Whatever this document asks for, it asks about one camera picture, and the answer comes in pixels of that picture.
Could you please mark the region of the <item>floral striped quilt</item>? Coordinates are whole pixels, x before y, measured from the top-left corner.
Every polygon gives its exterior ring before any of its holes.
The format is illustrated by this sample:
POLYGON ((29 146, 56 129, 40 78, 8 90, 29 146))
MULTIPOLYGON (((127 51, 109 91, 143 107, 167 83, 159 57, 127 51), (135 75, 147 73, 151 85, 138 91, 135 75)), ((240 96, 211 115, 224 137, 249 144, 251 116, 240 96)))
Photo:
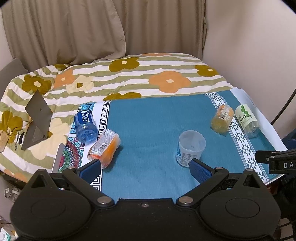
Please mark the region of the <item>floral striped quilt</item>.
POLYGON ((72 124, 84 103, 230 88, 214 68, 183 53, 142 54, 73 66, 57 64, 19 75, 10 81, 1 98, 1 130, 9 136, 1 153, 1 171, 27 182, 37 169, 51 171, 59 150, 63 150, 60 170, 80 166, 84 145, 74 137, 72 124), (31 122, 25 107, 36 91, 53 113, 49 138, 22 150, 31 122))

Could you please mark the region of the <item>green white label bottle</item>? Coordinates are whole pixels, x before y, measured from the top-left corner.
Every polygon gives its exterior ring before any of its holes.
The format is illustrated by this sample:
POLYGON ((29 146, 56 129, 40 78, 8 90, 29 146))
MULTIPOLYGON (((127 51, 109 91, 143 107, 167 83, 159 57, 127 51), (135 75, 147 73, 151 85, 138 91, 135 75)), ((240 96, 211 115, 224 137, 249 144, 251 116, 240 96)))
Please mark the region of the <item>green white label bottle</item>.
POLYGON ((246 136, 248 138, 256 137, 260 131, 260 125, 248 105, 239 105, 234 113, 246 136))

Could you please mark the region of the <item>blue plastic bottle cup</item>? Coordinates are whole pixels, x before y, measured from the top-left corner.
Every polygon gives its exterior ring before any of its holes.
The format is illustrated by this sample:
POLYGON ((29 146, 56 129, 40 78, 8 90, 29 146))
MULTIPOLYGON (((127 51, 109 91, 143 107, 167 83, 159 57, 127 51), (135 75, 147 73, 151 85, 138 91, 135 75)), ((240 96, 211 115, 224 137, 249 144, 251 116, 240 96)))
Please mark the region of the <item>blue plastic bottle cup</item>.
POLYGON ((98 137, 98 129, 89 110, 80 110, 74 116, 76 138, 84 143, 95 142, 98 137))

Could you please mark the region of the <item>beige curtain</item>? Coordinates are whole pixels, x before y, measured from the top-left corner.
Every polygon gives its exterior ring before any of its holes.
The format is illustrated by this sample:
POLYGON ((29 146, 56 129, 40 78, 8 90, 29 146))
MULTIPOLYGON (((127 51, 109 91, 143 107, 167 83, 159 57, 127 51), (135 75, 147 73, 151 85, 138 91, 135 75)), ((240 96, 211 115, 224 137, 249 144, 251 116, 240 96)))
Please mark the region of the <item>beige curtain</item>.
POLYGON ((142 53, 203 55, 205 1, 1 1, 11 55, 30 71, 142 53))

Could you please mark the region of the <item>yellow orange label bottle cup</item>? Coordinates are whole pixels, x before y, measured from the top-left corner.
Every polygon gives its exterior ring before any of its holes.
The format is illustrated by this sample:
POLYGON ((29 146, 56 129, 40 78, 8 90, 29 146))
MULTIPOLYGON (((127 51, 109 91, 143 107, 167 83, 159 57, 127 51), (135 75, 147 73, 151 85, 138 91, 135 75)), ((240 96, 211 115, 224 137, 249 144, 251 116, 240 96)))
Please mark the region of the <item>yellow orange label bottle cup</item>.
POLYGON ((225 134, 228 132, 233 117, 233 109, 228 105, 221 105, 211 120, 211 128, 219 134, 225 134))

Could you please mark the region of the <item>orange juice bottle cup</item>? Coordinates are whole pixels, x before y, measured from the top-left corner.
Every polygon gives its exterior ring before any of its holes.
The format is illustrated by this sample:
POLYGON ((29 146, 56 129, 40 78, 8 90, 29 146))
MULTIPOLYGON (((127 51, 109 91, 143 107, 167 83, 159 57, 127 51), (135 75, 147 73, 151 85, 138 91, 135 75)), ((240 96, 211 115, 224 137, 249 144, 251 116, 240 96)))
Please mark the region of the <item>orange juice bottle cup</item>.
POLYGON ((101 168, 105 169, 111 163, 115 151, 121 144, 119 135, 109 129, 105 129, 100 135, 98 141, 90 148, 88 152, 89 160, 99 160, 101 168))

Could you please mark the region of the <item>clear cup blue white label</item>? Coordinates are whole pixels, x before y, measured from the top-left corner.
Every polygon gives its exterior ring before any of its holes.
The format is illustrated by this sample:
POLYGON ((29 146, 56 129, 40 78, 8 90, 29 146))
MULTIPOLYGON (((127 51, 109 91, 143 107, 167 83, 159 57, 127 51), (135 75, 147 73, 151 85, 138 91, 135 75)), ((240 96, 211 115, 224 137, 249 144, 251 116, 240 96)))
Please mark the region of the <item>clear cup blue white label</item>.
POLYGON ((189 167, 192 159, 200 159, 206 147, 203 135, 194 130, 184 131, 178 138, 176 161, 183 167, 189 167))

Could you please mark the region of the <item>teal patterned mat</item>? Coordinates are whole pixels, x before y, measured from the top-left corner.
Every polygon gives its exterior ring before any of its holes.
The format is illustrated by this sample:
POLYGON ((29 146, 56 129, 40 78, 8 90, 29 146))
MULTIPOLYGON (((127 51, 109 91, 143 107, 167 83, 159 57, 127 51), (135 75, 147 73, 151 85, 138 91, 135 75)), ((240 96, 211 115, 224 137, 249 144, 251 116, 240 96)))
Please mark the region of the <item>teal patterned mat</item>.
POLYGON ((264 134, 248 138, 235 118, 227 134, 211 129, 211 119, 222 104, 237 108, 240 103, 227 90, 80 104, 79 110, 92 112, 99 130, 112 130, 121 139, 111 164, 98 171, 92 186, 114 200, 177 199, 197 186, 189 168, 176 160, 179 136, 188 130, 205 138, 201 160, 208 166, 232 173, 252 168, 264 183, 274 181, 276 175, 254 158, 257 150, 273 150, 264 134))

